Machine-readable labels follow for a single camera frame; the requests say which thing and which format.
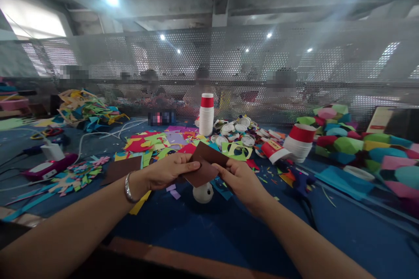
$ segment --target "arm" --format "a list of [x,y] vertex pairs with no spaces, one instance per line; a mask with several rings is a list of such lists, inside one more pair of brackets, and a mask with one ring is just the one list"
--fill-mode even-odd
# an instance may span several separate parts
[[[196,170],[190,154],[176,153],[130,176],[134,199],[166,188]],[[63,278],[85,261],[134,204],[125,197],[125,177],[68,206],[0,251],[1,278]]]
[[249,166],[229,159],[230,171],[213,164],[249,211],[262,218],[303,278],[373,278],[303,220],[278,203]]

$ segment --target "hand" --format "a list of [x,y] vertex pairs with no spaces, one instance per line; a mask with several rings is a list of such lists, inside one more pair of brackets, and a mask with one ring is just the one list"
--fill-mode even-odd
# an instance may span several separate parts
[[191,156],[191,154],[174,153],[144,168],[142,171],[148,191],[167,188],[180,174],[198,170],[201,167],[198,161],[188,163]]
[[254,216],[259,216],[265,204],[273,199],[247,163],[230,158],[227,161],[230,171],[216,163],[212,166],[217,168],[221,179]]

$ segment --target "table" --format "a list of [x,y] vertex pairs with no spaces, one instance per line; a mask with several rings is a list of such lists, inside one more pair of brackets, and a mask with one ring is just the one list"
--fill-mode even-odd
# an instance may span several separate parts
[[[166,127],[153,127],[163,131]],[[151,129],[147,125],[139,125],[122,133],[130,136],[134,133]],[[72,142],[67,152],[77,153],[79,139],[84,134],[80,130],[66,128],[65,133]],[[16,155],[23,148],[34,145],[29,139],[30,131],[9,130],[0,134],[0,151],[3,160]],[[112,156],[121,151],[123,143],[114,137],[98,139],[98,136],[86,136],[82,149],[82,157],[89,155]],[[44,160],[43,155],[33,156],[19,162],[20,167],[30,168]],[[266,174],[268,184],[263,183],[268,192],[277,196],[280,202],[296,215],[308,222],[305,212],[294,199],[292,189],[275,176],[275,185],[267,173],[275,173],[276,169],[268,160],[255,157],[256,164],[261,167],[260,176]],[[321,171],[328,160],[313,155],[304,163],[308,167]],[[17,186],[26,182],[22,176],[5,180],[17,172],[9,172],[0,176],[1,189]],[[65,197],[52,197],[32,208],[29,212],[42,217],[49,217],[73,202],[97,191],[103,175],[96,178],[86,188]],[[25,187],[0,193],[0,204],[4,205],[14,196],[31,191],[35,187]],[[213,260],[252,269],[261,273],[276,276],[298,278],[299,274],[284,249],[275,239],[270,230],[258,219],[251,216],[247,209],[235,198],[225,201],[214,192],[208,204],[197,203],[192,195],[192,186],[188,183],[179,185],[181,194],[175,200],[165,191],[155,191],[140,210],[137,216],[127,215],[111,232],[117,241],[111,242],[114,249],[131,251],[132,255],[145,250],[139,244],[127,246],[126,240],[134,243],[146,243],[160,248],[181,252],[187,256],[198,256],[203,260]],[[366,204],[376,214],[365,210],[340,192],[327,190],[333,198],[336,208],[325,197],[322,188],[317,187],[310,194],[316,221],[320,233],[341,249],[361,266],[377,278],[414,278],[419,273],[419,257],[412,246],[415,246],[417,229],[415,225],[399,215],[383,210],[380,206]],[[390,202],[397,206],[397,200],[382,189],[374,189],[371,198],[379,202]],[[22,204],[10,207],[18,209]]]

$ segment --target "pink container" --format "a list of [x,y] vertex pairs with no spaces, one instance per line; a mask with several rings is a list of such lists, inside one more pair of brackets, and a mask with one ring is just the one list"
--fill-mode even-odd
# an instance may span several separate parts
[[6,100],[4,102],[0,102],[0,106],[4,111],[13,111],[22,108],[27,108],[28,105],[28,99]]

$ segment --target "window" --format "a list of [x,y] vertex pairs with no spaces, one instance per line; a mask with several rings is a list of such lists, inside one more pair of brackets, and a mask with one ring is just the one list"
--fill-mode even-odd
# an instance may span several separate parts
[[65,36],[59,16],[25,0],[0,0],[0,9],[19,39]]
[[390,57],[394,53],[394,51],[397,49],[400,42],[394,42],[387,46],[387,48],[384,50],[383,55],[378,60],[376,66],[372,70],[370,76],[368,78],[377,78],[381,71],[384,69],[384,67],[387,65],[387,62],[390,60]]
[[409,78],[419,78],[419,65],[416,67],[416,70],[410,74]]

